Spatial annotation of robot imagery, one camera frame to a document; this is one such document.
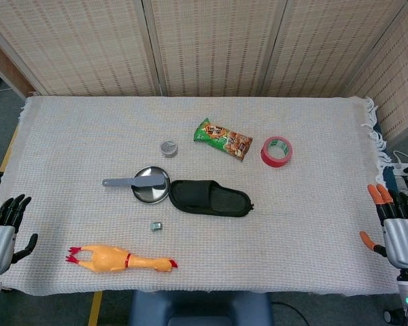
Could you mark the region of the red tape roll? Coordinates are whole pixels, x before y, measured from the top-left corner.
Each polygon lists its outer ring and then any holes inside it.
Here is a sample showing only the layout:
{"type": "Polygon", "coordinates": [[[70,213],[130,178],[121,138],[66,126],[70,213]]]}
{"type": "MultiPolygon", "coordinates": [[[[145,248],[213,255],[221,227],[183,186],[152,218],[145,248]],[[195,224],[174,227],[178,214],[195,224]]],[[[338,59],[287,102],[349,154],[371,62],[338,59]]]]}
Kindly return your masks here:
{"type": "Polygon", "coordinates": [[[284,137],[270,137],[264,142],[260,156],[266,165],[279,168],[291,160],[292,153],[292,146],[287,139],[284,137]]]}

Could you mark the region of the small round grey tin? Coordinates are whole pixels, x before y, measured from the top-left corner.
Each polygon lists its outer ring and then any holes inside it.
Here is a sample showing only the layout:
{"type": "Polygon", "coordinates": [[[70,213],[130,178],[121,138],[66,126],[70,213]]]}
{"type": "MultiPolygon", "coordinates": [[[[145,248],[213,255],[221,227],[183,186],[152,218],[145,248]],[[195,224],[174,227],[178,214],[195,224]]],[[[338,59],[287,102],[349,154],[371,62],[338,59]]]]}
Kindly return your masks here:
{"type": "Polygon", "coordinates": [[[175,141],[166,140],[160,144],[160,150],[164,157],[166,158],[173,158],[178,153],[178,146],[175,141]]]}

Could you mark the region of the bamboo folding screen panel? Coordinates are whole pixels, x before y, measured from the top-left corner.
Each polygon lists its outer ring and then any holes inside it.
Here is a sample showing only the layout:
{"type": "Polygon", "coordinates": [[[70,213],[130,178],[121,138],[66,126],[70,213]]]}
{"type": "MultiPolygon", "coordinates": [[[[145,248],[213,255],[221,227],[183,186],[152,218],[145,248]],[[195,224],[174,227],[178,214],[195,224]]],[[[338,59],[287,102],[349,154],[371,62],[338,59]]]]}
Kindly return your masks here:
{"type": "Polygon", "coordinates": [[[258,96],[288,0],[141,0],[164,96],[258,96]]]}
{"type": "Polygon", "coordinates": [[[258,94],[342,95],[407,0],[282,0],[258,94]]]}
{"type": "Polygon", "coordinates": [[[40,95],[161,94],[141,0],[0,0],[0,49],[40,95]]]}
{"type": "Polygon", "coordinates": [[[408,1],[357,70],[345,94],[373,99],[387,141],[404,136],[408,130],[408,1]]]}

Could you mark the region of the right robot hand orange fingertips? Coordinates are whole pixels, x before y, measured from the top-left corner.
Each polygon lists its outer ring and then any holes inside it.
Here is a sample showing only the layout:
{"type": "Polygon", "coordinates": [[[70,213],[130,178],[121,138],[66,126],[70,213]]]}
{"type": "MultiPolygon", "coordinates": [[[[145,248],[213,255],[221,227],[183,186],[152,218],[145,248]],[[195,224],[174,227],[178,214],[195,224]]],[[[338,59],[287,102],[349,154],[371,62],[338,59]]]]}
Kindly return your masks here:
{"type": "Polygon", "coordinates": [[[395,268],[408,269],[408,196],[389,191],[382,184],[369,184],[367,189],[375,204],[384,244],[375,243],[364,231],[359,232],[361,241],[395,268]]]}

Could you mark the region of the green orange snack bag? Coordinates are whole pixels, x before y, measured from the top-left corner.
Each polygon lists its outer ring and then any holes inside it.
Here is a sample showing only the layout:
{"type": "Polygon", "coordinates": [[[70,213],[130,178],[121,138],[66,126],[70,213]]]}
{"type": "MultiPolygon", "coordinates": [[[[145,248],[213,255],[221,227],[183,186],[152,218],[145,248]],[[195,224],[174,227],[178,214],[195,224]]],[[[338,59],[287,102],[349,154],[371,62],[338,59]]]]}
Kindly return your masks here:
{"type": "Polygon", "coordinates": [[[207,143],[209,146],[243,161],[253,138],[214,124],[205,118],[195,130],[193,141],[207,143]]]}

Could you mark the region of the yellow rubber chicken toy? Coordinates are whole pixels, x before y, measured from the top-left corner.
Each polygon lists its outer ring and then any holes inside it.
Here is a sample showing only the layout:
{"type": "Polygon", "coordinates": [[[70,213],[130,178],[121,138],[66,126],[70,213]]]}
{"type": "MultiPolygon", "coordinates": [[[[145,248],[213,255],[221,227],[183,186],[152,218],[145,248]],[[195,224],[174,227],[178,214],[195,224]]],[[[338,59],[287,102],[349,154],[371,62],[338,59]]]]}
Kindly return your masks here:
{"type": "Polygon", "coordinates": [[[120,247],[101,244],[70,247],[69,255],[66,256],[65,260],[93,272],[120,272],[129,268],[147,268],[157,272],[171,272],[172,269],[178,268],[176,261],[168,257],[141,257],[120,247]],[[91,253],[89,260],[84,261],[76,257],[82,251],[91,253]]]}

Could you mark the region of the round steel plate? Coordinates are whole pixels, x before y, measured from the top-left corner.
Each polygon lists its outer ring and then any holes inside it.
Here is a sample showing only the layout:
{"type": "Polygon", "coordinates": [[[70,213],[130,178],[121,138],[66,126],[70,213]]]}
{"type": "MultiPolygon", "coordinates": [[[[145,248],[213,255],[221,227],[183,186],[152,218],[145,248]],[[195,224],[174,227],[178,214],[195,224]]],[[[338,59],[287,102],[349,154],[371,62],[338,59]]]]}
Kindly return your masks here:
{"type": "Polygon", "coordinates": [[[165,178],[165,184],[156,187],[143,187],[139,189],[132,189],[134,196],[147,204],[156,204],[163,201],[168,195],[171,187],[171,178],[168,173],[161,167],[148,166],[139,170],[135,177],[162,175],[165,178]]]}

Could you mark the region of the white woven tablecloth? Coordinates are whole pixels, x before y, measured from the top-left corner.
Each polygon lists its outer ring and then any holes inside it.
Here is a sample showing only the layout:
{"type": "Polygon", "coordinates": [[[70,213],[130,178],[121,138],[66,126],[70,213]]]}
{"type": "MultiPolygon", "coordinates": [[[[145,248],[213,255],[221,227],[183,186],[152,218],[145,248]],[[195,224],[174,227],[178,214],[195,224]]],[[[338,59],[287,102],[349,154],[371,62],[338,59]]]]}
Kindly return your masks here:
{"type": "Polygon", "coordinates": [[[397,270],[362,243],[382,240],[367,186],[376,182],[375,105],[369,98],[34,96],[20,115],[0,186],[31,197],[16,239],[34,252],[1,278],[30,295],[141,291],[395,293],[397,270]],[[193,141],[210,122],[253,141],[243,161],[193,141]],[[282,167],[260,156],[270,137],[293,149],[282,167]],[[166,158],[163,141],[177,143],[166,158]],[[169,199],[145,204],[102,180],[148,166],[174,181],[213,180],[245,192],[246,216],[185,213],[169,199]],[[160,221],[161,231],[150,224],[160,221]],[[93,272],[65,260],[70,247],[107,245],[174,259],[178,268],[93,272]]]}

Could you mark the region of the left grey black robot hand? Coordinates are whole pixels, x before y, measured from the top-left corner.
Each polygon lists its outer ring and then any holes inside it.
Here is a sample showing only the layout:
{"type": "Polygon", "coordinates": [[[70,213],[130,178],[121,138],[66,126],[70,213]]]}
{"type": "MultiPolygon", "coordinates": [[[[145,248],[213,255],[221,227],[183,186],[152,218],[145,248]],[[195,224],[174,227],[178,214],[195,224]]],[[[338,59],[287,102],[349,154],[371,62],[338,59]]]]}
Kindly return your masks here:
{"type": "Polygon", "coordinates": [[[35,249],[38,240],[36,233],[31,235],[28,245],[23,250],[15,251],[16,238],[30,202],[30,196],[21,194],[7,199],[0,207],[0,275],[35,249]]]}

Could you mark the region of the black slipper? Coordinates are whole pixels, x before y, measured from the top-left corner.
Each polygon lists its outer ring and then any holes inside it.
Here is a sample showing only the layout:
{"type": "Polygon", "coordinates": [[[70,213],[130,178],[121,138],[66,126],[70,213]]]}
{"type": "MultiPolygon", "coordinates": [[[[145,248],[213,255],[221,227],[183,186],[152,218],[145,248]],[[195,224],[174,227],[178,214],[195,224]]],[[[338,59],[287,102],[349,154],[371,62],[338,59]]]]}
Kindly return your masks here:
{"type": "Polygon", "coordinates": [[[245,192],[222,187],[213,180],[174,181],[169,199],[177,209],[198,215],[244,217],[254,209],[245,192]]]}

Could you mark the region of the brown wooden board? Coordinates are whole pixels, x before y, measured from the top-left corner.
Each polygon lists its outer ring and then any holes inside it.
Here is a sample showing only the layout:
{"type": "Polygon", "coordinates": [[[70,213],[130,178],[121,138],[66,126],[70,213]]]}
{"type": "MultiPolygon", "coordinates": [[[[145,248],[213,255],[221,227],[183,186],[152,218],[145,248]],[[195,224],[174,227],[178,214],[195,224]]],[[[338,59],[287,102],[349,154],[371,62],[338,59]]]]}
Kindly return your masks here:
{"type": "Polygon", "coordinates": [[[0,47],[0,78],[21,98],[35,93],[34,87],[0,47]]]}

